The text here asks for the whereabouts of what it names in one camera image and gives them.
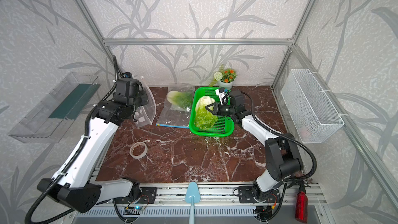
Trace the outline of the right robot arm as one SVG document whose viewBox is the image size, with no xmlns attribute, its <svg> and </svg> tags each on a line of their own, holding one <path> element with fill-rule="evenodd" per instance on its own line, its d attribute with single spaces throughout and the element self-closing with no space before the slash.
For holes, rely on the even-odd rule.
<svg viewBox="0 0 398 224">
<path fill-rule="evenodd" d="M 216 116 L 226 116 L 243 130 L 251 133 L 265 148 L 266 170 L 253 182 L 253 195 L 256 199 L 277 190 L 288 182 L 304 181 L 312 177 L 317 170 L 314 153 L 298 142 L 290 133 L 281 133 L 263 121 L 254 113 L 254 101 L 239 90 L 228 91 L 225 88 L 215 90 L 219 103 L 206 105 L 206 110 Z M 305 175 L 294 177 L 303 170 L 303 161 L 299 149 L 303 149 L 312 160 L 312 168 Z"/>
</svg>

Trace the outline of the chinese cabbage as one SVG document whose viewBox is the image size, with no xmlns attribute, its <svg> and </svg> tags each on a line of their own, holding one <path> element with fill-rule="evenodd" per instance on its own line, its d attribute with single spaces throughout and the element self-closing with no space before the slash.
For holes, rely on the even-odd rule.
<svg viewBox="0 0 398 224">
<path fill-rule="evenodd" d="M 195 106 L 195 119 L 194 126 L 200 130 L 209 130 L 218 121 L 218 117 L 213 115 L 214 106 L 210 106 L 210 112 L 206 109 L 206 106 L 215 103 L 215 100 L 210 96 L 201 97 Z"/>
<path fill-rule="evenodd" d="M 167 94 L 167 100 L 184 111 L 191 111 L 193 95 L 190 91 L 179 92 L 173 90 Z"/>
</svg>

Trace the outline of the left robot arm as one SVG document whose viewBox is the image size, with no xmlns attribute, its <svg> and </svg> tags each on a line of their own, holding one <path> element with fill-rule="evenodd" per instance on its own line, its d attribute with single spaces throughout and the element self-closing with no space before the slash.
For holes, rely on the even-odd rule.
<svg viewBox="0 0 398 224">
<path fill-rule="evenodd" d="M 33 214 L 45 197 L 69 207 L 69 210 L 45 220 L 46 224 L 74 211 L 85 213 L 97 204 L 109 200 L 115 202 L 117 198 L 127 198 L 130 201 L 140 199 L 142 191 L 137 180 L 122 178 L 90 182 L 100 155 L 118 128 L 126 119 L 134 119 L 139 107 L 149 103 L 143 84 L 133 79 L 130 73 L 121 73 L 115 57 L 113 64 L 114 85 L 89 112 L 84 134 L 65 163 L 52 178 L 43 178 L 39 182 L 37 188 L 41 195 L 28 210 L 24 218 L 26 224 L 33 223 Z"/>
</svg>

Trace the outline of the clear zip-top bag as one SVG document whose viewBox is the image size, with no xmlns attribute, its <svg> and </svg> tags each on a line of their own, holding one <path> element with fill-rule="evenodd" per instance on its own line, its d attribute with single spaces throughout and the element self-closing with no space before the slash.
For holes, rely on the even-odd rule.
<svg viewBox="0 0 398 224">
<path fill-rule="evenodd" d="M 138 107 L 134 115 L 134 118 L 137 120 L 137 122 L 135 122 L 135 125 L 138 128 L 141 128 L 145 125 L 153 124 L 156 115 L 156 103 L 152 91 L 145 82 L 144 77 L 141 76 L 139 78 L 139 81 L 142 83 L 143 90 L 148 98 L 148 104 Z"/>
<path fill-rule="evenodd" d="M 167 94 L 173 90 L 179 92 L 190 91 L 192 92 L 192 95 L 194 97 L 195 87 L 190 84 L 169 85 L 167 88 Z M 162 127 L 188 129 L 191 111 L 184 111 L 183 109 L 177 107 L 176 105 L 172 105 L 167 100 L 167 95 L 166 95 L 163 104 L 163 109 L 160 113 L 160 117 L 158 118 L 156 125 Z"/>
</svg>

